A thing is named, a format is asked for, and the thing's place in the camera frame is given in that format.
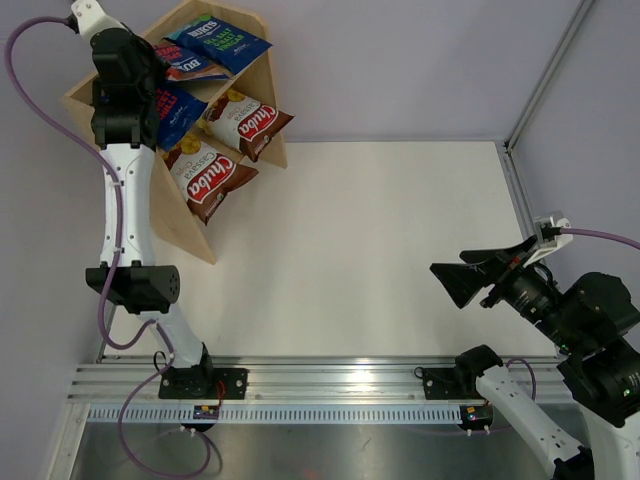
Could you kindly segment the brown Chuba cassava chips bag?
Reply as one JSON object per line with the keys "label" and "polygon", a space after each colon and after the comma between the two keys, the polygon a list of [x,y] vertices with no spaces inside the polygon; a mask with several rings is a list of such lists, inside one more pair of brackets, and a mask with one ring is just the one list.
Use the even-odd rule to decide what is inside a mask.
{"label": "brown Chuba cassava chips bag", "polygon": [[204,225],[229,193],[259,174],[195,133],[185,135],[163,154],[163,160],[191,213]]}

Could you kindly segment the blue Burts spicy chilli bag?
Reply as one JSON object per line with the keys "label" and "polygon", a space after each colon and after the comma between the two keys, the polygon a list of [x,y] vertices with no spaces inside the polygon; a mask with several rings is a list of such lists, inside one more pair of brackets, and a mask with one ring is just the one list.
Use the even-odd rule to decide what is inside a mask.
{"label": "blue Burts spicy chilli bag", "polygon": [[157,145],[161,150],[169,151],[192,129],[207,103],[167,84],[156,89],[156,106],[160,118]]}

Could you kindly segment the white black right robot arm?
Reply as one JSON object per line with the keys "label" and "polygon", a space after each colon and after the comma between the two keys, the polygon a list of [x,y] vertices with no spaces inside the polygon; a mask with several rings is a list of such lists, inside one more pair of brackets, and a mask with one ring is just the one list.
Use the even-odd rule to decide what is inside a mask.
{"label": "white black right robot arm", "polygon": [[466,250],[460,263],[430,270],[458,308],[482,289],[480,304],[511,306],[563,355],[557,366],[583,416],[589,443],[567,434],[522,392],[489,346],[459,354],[451,389],[497,408],[551,479],[636,479],[639,476],[639,353],[626,333],[639,311],[618,277],[589,272],[560,291],[541,261],[581,230],[548,227],[541,236],[503,249]]}

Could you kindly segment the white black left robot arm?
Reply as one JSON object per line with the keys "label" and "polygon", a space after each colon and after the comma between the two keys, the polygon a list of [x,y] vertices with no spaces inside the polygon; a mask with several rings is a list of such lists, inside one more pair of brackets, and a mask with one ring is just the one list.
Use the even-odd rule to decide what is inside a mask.
{"label": "white black left robot arm", "polygon": [[220,399],[224,386],[211,356],[191,330],[178,304],[180,276],[173,265],[159,265],[152,245],[150,187],[160,114],[157,91],[165,65],[153,47],[125,27],[92,36],[98,76],[92,85],[91,128],[105,173],[105,237],[100,264],[85,271],[101,305],[112,303],[135,316],[140,329],[127,342],[109,337],[119,351],[146,332],[155,335],[165,360],[156,369],[162,399]]}

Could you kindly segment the blue Burts sea salt bag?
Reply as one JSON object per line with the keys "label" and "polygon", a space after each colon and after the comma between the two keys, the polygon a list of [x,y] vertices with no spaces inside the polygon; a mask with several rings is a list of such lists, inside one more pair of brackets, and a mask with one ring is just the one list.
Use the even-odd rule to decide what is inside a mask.
{"label": "blue Burts sea salt bag", "polygon": [[236,75],[272,46],[267,40],[212,15],[200,15],[164,36]]}

